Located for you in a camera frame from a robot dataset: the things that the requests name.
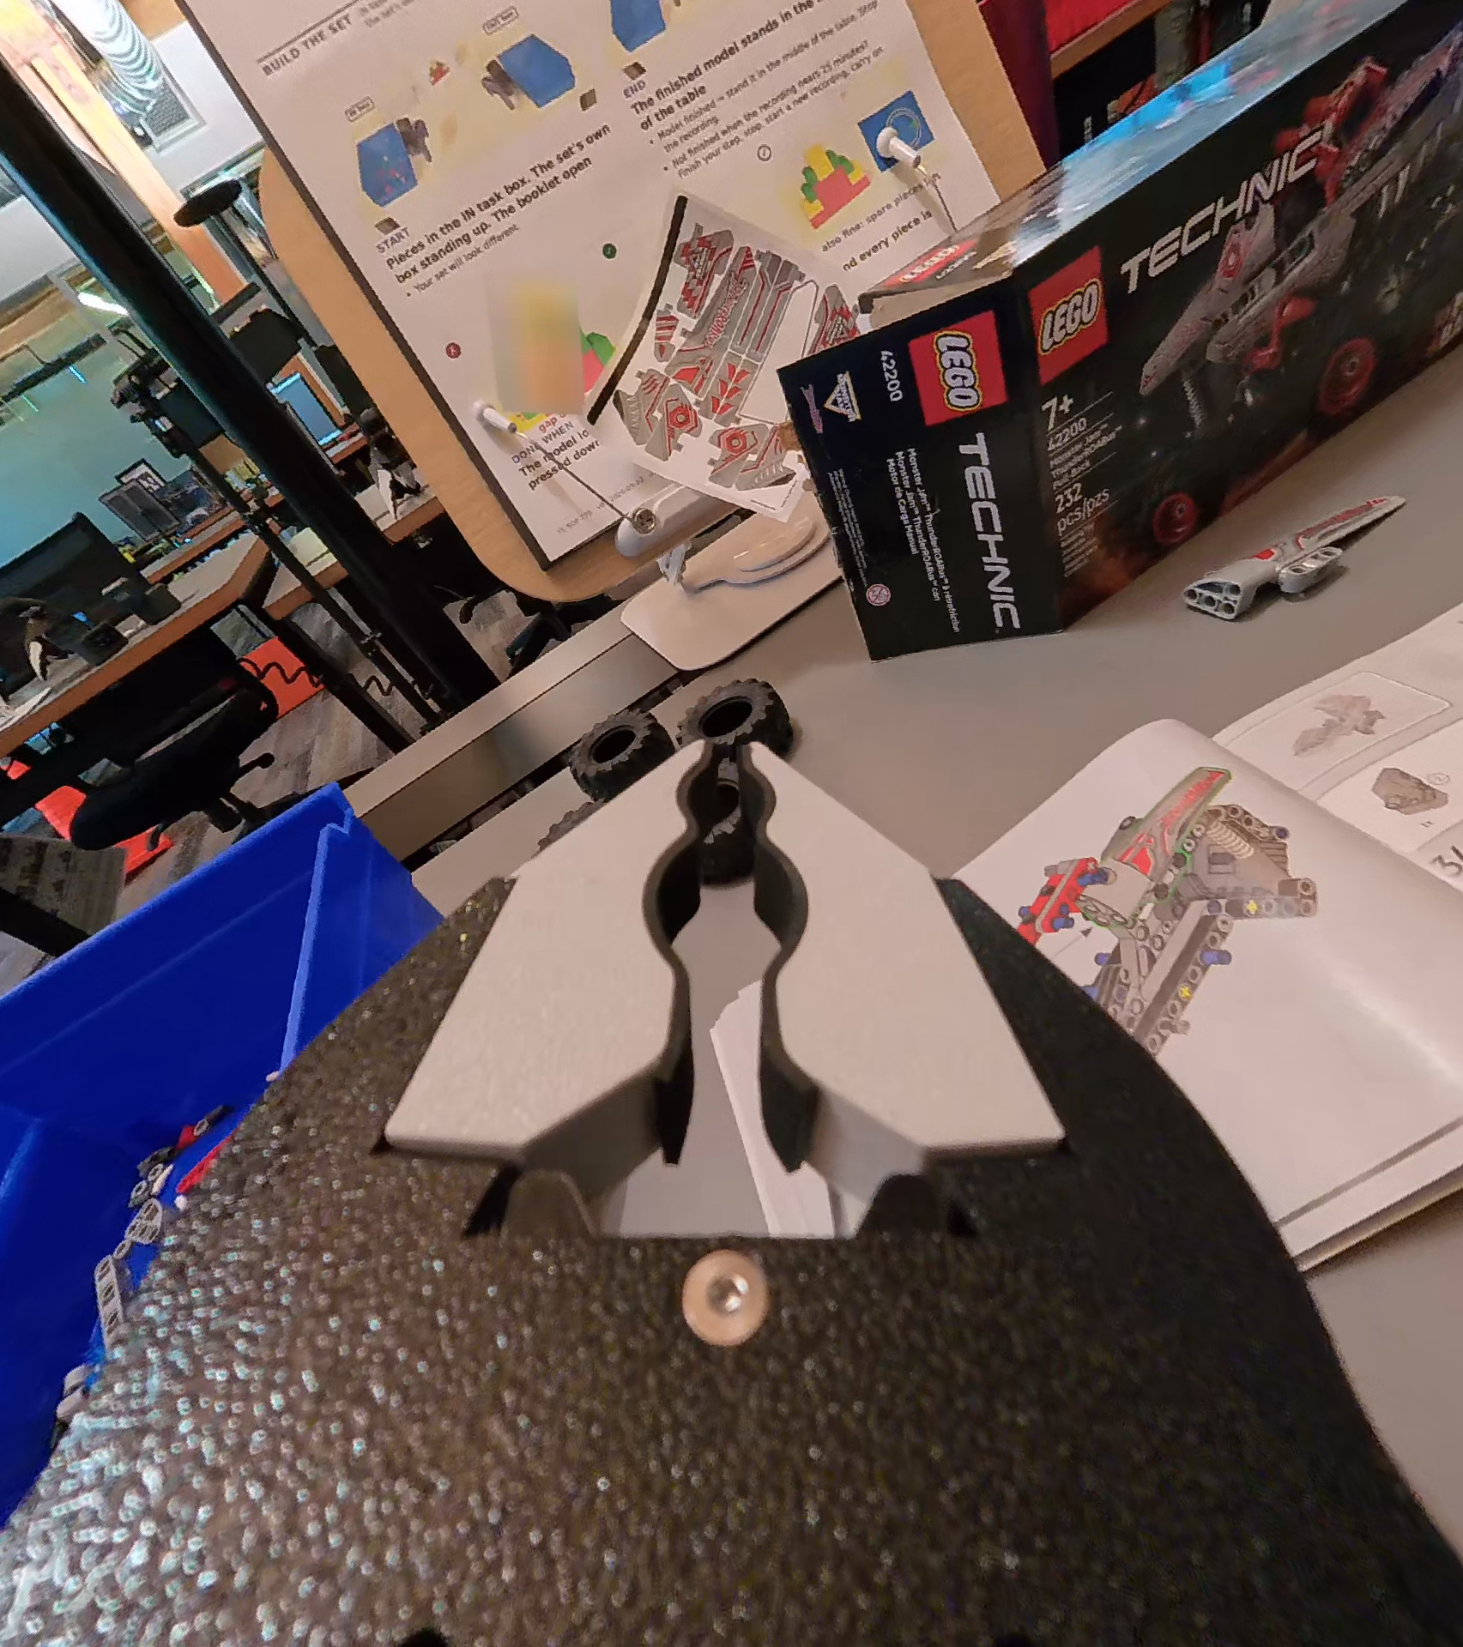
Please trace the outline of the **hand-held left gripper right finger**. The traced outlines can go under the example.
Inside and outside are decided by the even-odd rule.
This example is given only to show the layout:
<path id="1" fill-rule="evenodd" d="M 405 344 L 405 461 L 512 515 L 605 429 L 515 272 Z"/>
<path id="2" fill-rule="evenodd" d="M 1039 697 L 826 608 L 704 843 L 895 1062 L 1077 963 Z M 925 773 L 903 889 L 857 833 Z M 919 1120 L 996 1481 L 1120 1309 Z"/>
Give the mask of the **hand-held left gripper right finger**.
<path id="1" fill-rule="evenodd" d="M 739 750 L 753 900 L 771 936 L 739 990 L 739 1139 L 771 1236 L 857 1236 L 892 1180 L 984 1229 L 1067 1160 L 942 876 L 768 743 Z"/>

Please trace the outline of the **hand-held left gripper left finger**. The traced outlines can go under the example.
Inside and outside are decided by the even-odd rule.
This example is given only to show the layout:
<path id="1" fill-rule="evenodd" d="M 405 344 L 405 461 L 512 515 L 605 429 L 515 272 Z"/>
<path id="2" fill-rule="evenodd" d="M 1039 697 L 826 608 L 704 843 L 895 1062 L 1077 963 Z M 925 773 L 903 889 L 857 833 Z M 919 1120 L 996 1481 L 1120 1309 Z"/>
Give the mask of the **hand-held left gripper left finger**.
<path id="1" fill-rule="evenodd" d="M 533 850 L 458 983 L 385 1139 L 415 1156 L 557 1170 L 603 1201 L 678 1160 L 697 1108 L 689 973 L 720 750 L 689 737 Z"/>

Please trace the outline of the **white instruction booklet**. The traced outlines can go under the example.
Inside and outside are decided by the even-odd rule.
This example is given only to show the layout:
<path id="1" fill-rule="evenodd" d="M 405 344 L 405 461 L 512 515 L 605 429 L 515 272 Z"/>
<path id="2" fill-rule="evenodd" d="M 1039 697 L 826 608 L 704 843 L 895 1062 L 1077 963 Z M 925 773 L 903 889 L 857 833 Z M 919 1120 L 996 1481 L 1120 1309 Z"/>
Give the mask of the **white instruction booklet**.
<path id="1" fill-rule="evenodd" d="M 1125 736 L 965 872 L 1218 1127 L 1300 1267 L 1463 1186 L 1463 608 Z"/>

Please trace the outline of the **pile of small toy parts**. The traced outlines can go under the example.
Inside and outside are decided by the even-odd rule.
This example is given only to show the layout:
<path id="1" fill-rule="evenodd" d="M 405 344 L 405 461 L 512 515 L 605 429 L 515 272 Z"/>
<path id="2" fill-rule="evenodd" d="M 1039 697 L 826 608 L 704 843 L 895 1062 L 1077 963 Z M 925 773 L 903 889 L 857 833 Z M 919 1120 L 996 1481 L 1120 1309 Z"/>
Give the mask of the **pile of small toy parts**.
<path id="1" fill-rule="evenodd" d="M 48 1439 L 60 1439 L 68 1423 L 89 1405 L 89 1388 L 109 1344 L 125 1344 L 138 1316 L 138 1283 L 161 1255 L 169 1229 L 189 1208 L 197 1186 L 205 1180 L 205 1170 L 219 1160 L 240 1120 L 243 1108 L 205 1108 L 197 1121 L 178 1127 L 173 1143 L 157 1143 L 151 1156 L 138 1156 L 138 1180 L 128 1190 L 128 1224 L 115 1248 L 94 1263 L 94 1337 L 85 1365 L 71 1365 L 60 1377 Z"/>

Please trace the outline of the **white board stand base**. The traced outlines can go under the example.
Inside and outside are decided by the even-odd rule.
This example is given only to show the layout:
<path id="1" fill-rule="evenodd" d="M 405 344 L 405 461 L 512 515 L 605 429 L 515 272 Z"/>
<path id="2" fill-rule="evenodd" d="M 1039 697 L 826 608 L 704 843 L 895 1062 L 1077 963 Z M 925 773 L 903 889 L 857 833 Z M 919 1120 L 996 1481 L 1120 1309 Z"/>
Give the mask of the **white board stand base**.
<path id="1" fill-rule="evenodd" d="M 753 510 L 697 547 L 713 510 L 720 502 L 689 502 L 654 520 L 643 547 L 660 547 L 660 574 L 618 612 L 678 673 L 728 660 L 842 585 L 820 494 L 803 489 L 788 515 Z"/>

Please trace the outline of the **blue plastic parts bin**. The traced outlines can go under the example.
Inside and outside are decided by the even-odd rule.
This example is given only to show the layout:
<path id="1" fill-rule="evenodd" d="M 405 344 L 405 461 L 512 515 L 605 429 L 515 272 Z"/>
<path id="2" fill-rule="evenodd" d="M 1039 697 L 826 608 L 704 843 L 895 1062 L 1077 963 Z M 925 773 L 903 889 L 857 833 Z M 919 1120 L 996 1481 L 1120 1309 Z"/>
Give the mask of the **blue plastic parts bin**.
<path id="1" fill-rule="evenodd" d="M 260 1101 L 434 923 L 348 800 L 319 787 L 0 995 L 0 1524 L 94 1344 L 94 1263 L 138 1160 Z"/>

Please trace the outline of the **black office chair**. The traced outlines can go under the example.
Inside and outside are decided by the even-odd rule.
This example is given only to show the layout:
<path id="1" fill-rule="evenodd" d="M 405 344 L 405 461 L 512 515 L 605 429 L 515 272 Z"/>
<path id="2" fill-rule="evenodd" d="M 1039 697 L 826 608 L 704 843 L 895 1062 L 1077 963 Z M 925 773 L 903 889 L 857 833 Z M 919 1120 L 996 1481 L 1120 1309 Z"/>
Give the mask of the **black office chair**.
<path id="1" fill-rule="evenodd" d="M 236 795 L 243 773 L 272 762 L 243 762 L 272 725 L 277 697 L 211 630 L 186 635 L 60 718 L 71 737 L 125 767 L 85 787 L 68 841 L 109 850 L 131 833 L 161 833 L 189 812 L 205 812 L 221 833 L 243 841 L 293 807 L 293 795 L 272 807 Z"/>

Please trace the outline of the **black toy set box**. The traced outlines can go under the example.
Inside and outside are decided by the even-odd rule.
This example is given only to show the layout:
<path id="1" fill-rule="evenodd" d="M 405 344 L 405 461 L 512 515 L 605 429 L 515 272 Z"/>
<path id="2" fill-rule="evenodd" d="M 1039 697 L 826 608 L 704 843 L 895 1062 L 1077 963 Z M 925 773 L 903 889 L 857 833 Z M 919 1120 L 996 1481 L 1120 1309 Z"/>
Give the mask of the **black toy set box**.
<path id="1" fill-rule="evenodd" d="M 1300 6 L 779 366 L 870 658 L 1056 635 L 1463 344 L 1463 0 Z"/>

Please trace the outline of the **background wooden table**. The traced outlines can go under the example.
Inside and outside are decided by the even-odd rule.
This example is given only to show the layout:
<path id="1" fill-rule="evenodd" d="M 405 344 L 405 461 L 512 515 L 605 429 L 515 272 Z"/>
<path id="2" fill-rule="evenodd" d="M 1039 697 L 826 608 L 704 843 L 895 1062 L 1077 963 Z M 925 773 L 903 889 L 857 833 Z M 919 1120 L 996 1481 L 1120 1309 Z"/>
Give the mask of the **background wooden table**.
<path id="1" fill-rule="evenodd" d="M 260 538 L 219 551 L 199 574 L 178 576 L 178 612 L 157 630 L 131 630 L 128 646 L 98 667 L 57 667 L 48 683 L 23 689 L 16 711 L 0 718 L 0 756 L 9 756 L 41 727 L 60 725 L 98 689 L 125 683 L 151 658 L 173 649 L 186 635 L 211 630 L 230 608 L 248 608 L 260 616 L 289 616 L 309 602 L 309 591 L 272 559 Z"/>

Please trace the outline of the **grey red toy panel piece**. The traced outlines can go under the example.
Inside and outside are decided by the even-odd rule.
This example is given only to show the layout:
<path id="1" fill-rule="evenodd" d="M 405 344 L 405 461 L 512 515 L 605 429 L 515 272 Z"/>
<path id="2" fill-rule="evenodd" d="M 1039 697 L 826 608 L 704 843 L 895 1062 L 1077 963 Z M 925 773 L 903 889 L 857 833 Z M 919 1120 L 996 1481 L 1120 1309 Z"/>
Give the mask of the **grey red toy panel piece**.
<path id="1" fill-rule="evenodd" d="M 1185 585 L 1185 608 L 1206 612 L 1218 625 L 1237 625 L 1260 608 L 1260 593 L 1307 593 L 1316 591 L 1334 565 L 1340 551 L 1366 533 L 1375 520 L 1396 515 L 1405 502 L 1400 494 L 1375 494 L 1357 507 L 1340 507 L 1323 520 L 1307 520 L 1228 565 L 1203 574 L 1198 585 Z"/>

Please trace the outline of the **black computer monitor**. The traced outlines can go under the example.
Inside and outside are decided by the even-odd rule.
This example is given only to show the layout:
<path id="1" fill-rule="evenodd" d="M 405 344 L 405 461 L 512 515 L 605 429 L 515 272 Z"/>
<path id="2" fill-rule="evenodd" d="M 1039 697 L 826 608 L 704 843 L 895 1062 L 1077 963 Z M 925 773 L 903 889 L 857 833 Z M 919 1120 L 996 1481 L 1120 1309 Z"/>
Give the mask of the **black computer monitor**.
<path id="1" fill-rule="evenodd" d="M 151 593 L 161 591 L 85 510 L 0 565 L 0 602 L 47 608 L 47 616 L 115 625 Z M 0 667 L 26 667 L 9 608 L 0 608 Z"/>

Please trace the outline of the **red grey sticker sheet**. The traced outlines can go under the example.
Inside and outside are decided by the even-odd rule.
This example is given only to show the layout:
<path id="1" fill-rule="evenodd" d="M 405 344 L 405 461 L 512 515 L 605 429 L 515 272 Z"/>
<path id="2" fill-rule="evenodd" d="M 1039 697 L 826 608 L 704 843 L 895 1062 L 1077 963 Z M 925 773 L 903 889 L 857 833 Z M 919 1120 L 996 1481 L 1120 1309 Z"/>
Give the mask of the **red grey sticker sheet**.
<path id="1" fill-rule="evenodd" d="M 592 400 L 592 429 L 649 480 L 788 515 L 807 486 L 779 366 L 857 340 L 843 279 L 779 235 L 675 192 L 642 322 Z"/>

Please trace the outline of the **white printed instruction sheet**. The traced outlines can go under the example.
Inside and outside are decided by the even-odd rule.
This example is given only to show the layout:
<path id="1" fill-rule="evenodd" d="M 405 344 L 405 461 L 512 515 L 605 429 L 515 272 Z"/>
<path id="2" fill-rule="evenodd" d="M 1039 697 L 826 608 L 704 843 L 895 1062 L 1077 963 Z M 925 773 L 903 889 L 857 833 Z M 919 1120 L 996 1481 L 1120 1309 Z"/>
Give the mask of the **white printed instruction sheet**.
<path id="1" fill-rule="evenodd" d="M 547 565 L 697 494 L 592 429 L 675 192 L 826 258 L 860 292 L 1045 169 L 980 6 L 230 0 L 186 14 Z M 892 103 L 927 122 L 925 174 L 879 161 Z M 471 422 L 471 400 L 525 433 Z"/>

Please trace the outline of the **black partition post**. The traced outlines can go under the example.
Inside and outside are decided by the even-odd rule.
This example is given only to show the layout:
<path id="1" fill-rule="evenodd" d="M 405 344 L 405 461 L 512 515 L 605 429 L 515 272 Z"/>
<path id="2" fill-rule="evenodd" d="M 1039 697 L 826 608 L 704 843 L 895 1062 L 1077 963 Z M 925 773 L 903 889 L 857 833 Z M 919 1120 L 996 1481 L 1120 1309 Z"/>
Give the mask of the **black partition post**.
<path id="1" fill-rule="evenodd" d="M 289 422 L 272 390 L 230 344 L 230 334 L 197 305 L 173 265 L 151 248 L 131 216 L 98 188 L 80 161 L 71 137 L 0 62 L 0 169 L 48 216 L 48 228 L 80 248 L 80 260 L 125 292 L 138 328 L 161 344 L 178 377 L 205 400 L 221 433 L 272 480 L 285 507 L 336 551 L 345 576 L 385 612 L 385 635 L 368 630 L 355 646 L 385 667 L 385 679 L 421 711 L 446 725 L 464 711 L 458 683 L 440 658 L 415 646 L 405 612 L 381 576 L 374 551 L 385 533 L 336 480 L 336 461 Z"/>

